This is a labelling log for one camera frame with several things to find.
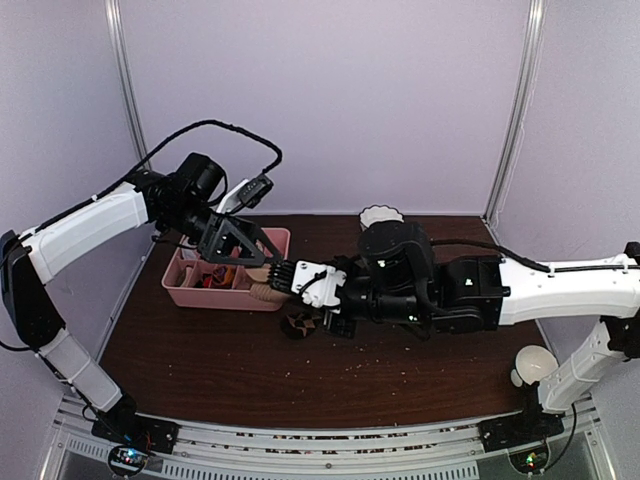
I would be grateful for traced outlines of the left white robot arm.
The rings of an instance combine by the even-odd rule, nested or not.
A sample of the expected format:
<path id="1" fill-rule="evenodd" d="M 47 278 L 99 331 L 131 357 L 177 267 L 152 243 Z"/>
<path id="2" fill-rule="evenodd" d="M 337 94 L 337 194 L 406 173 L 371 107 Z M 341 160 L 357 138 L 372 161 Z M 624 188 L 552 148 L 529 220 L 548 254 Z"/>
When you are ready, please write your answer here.
<path id="1" fill-rule="evenodd" d="M 204 126 L 249 138 L 275 157 L 254 178 L 220 195 L 214 192 L 226 182 L 226 173 L 205 155 L 190 154 L 169 174 L 138 163 L 93 197 L 21 234 L 9 230 L 1 237 L 1 298 L 22 342 L 19 351 L 36 354 L 123 444 L 145 435 L 136 403 L 69 332 L 46 287 L 78 263 L 92 268 L 90 277 L 96 281 L 122 271 L 122 262 L 130 256 L 116 252 L 109 242 L 121 243 L 129 232 L 147 225 L 157 229 L 159 243 L 171 230 L 180 233 L 186 239 L 183 249 L 209 263 L 261 267 L 281 259 L 264 231 L 238 216 L 272 189 L 268 174 L 283 159 L 275 143 L 240 126 L 207 119 L 176 131 L 153 151 L 159 153 Z"/>

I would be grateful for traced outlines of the tan ribbed sock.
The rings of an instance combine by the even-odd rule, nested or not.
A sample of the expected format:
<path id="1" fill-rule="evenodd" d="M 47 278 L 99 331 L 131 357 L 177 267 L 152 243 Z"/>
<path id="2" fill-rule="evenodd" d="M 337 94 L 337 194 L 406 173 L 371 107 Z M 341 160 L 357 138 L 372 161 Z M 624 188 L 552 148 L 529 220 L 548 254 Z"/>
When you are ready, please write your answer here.
<path id="1" fill-rule="evenodd" d="M 254 299 L 268 303 L 285 303 L 290 296 L 286 293 L 273 289 L 268 284 L 268 268 L 250 268 L 246 270 L 246 275 L 250 280 L 249 292 Z"/>

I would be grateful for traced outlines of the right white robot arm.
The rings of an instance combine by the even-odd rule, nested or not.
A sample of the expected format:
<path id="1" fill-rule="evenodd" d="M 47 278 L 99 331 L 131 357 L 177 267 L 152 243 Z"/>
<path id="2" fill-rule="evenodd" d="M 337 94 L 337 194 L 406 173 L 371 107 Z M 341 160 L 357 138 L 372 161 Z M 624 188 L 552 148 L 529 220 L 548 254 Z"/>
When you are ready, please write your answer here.
<path id="1" fill-rule="evenodd" d="M 352 340 L 317 333 L 284 348 L 278 426 L 405 426 L 511 413 L 523 393 L 509 379 L 516 352 L 570 331 L 577 347 L 596 320 L 560 317 L 496 331 L 435 334 L 421 341 L 397 326 L 363 322 Z"/>

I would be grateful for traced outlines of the brown argyle patterned sock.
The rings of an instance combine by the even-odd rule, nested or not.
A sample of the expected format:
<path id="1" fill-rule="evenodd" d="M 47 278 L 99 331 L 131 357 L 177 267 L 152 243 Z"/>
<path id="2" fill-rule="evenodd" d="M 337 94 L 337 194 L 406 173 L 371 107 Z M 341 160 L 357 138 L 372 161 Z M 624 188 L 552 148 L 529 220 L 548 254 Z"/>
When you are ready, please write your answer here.
<path id="1" fill-rule="evenodd" d="M 282 333 L 291 340 L 303 340 L 314 334 L 321 317 L 306 311 L 289 313 L 280 322 Z"/>

